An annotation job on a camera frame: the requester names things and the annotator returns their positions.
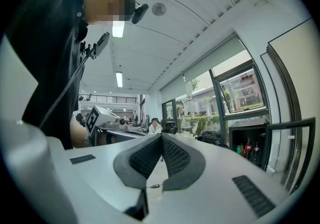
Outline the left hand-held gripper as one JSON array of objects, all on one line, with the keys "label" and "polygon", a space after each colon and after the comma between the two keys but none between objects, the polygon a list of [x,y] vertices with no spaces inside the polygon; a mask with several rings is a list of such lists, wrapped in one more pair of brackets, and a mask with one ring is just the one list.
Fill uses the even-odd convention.
[{"label": "left hand-held gripper", "polygon": [[85,128],[89,136],[93,137],[94,141],[97,141],[98,129],[117,129],[119,128],[119,120],[120,117],[109,109],[94,105],[85,122]]}]

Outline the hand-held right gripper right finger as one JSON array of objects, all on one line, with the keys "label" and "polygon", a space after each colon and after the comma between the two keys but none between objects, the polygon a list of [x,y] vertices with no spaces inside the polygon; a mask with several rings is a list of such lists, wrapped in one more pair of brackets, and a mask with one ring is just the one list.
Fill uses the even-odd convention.
[{"label": "hand-held right gripper right finger", "polygon": [[266,214],[258,217],[254,208],[260,203],[249,204],[234,182],[234,178],[246,176],[254,184],[251,193],[261,191],[278,207],[289,194],[265,171],[229,149],[178,135],[169,135],[169,138],[201,152],[205,168],[187,189],[164,191],[162,199],[146,218],[148,224],[273,223],[270,214],[275,209],[262,206]]}]

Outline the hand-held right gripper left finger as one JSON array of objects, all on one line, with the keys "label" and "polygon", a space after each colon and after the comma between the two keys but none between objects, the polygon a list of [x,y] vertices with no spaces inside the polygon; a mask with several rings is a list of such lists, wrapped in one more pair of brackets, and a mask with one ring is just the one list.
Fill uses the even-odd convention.
[{"label": "hand-held right gripper left finger", "polygon": [[130,165],[133,152],[157,141],[148,135],[113,145],[64,150],[53,140],[53,164],[72,206],[74,220],[62,224],[161,224],[148,211],[146,180]]}]

